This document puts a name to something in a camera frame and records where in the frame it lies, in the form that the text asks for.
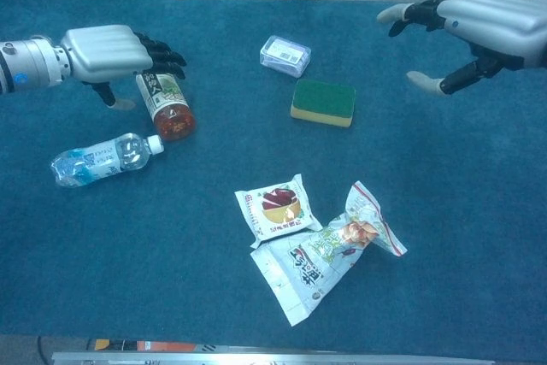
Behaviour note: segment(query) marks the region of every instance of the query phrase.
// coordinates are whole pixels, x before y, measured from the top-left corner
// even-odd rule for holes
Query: plastic water bottle
[[[80,187],[93,181],[138,170],[150,155],[163,152],[159,136],[141,138],[129,132],[118,138],[83,149],[62,152],[51,162],[56,183],[63,187]]]

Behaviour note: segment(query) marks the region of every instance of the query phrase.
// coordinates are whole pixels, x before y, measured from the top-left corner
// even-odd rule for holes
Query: blue sticker
[[[18,85],[25,84],[28,81],[28,76],[26,73],[18,73],[14,76],[14,82]]]

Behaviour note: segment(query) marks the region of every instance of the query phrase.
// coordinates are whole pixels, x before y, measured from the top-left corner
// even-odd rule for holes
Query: snack package
[[[371,242],[396,256],[407,251],[382,218],[376,199],[357,181],[345,212],[328,227],[276,239],[251,256],[295,326],[308,318]]]
[[[239,207],[256,241],[295,233],[309,228],[319,231],[322,225],[311,214],[308,195],[302,185],[302,175],[295,175],[284,184],[271,185],[251,191],[236,191]]]

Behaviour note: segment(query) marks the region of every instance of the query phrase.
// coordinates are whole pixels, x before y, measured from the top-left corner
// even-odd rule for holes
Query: water bottle cap
[[[148,141],[148,146],[152,154],[159,154],[163,152],[163,143],[160,136],[150,136],[146,139]]]

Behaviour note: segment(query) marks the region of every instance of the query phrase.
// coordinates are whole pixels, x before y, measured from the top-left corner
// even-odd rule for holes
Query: green scouring pad
[[[291,116],[333,126],[349,127],[353,119],[356,89],[301,79],[292,98]]]

